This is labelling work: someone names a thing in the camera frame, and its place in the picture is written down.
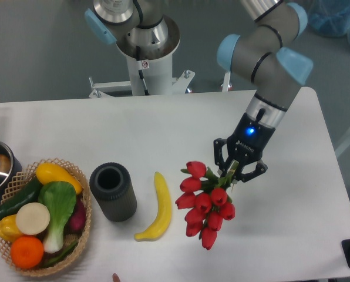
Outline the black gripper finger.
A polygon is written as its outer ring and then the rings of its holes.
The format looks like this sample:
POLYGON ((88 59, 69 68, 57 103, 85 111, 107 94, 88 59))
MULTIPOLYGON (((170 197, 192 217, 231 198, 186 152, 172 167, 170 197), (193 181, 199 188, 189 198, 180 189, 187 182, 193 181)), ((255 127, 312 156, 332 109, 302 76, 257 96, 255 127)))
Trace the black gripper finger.
POLYGON ((218 166, 218 173, 221 177, 225 177, 227 175, 232 163, 231 157, 228 156, 226 160, 223 158, 223 147, 226 144, 227 140, 222 138, 217 138, 213 141, 214 163, 218 166))
POLYGON ((233 174, 233 183, 238 182, 248 182, 262 174, 264 174, 268 169, 268 166, 262 161, 258 160, 255 165, 255 169, 249 173, 243 173, 243 167, 238 165, 233 174))

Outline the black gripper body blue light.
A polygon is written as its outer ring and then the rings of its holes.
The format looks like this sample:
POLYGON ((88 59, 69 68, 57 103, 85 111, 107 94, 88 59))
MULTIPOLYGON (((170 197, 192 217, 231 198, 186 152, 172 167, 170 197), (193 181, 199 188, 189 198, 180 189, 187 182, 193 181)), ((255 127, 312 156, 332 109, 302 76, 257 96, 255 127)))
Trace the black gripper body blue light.
POLYGON ((226 163, 230 165, 235 160, 248 165, 259 161, 274 132, 275 128, 261 125, 246 113, 243 114, 232 135, 227 138, 226 163))

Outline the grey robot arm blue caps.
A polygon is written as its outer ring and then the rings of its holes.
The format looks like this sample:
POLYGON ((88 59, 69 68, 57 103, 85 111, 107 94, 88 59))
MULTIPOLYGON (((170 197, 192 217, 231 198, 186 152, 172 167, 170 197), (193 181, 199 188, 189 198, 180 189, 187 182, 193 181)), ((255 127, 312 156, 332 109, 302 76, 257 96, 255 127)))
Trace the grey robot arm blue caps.
MULTIPOLYGON (((215 164, 233 182, 266 172, 263 150, 313 68, 312 60, 287 48, 308 23, 301 6, 243 1, 243 7, 255 31, 248 37, 226 36, 217 50, 224 70, 257 87, 232 135, 214 141, 215 164)), ((180 32, 160 1, 94 1, 85 20, 100 41, 116 44, 126 57, 135 96, 174 93, 172 55, 180 32)))

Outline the fingertip at bottom edge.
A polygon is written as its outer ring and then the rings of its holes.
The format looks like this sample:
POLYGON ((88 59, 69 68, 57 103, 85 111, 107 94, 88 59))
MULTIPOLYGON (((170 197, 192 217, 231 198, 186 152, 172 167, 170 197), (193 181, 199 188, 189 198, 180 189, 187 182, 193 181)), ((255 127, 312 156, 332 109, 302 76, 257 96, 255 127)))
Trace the fingertip at bottom edge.
POLYGON ((112 274, 112 280, 113 282, 120 282, 120 278, 116 273, 112 274))

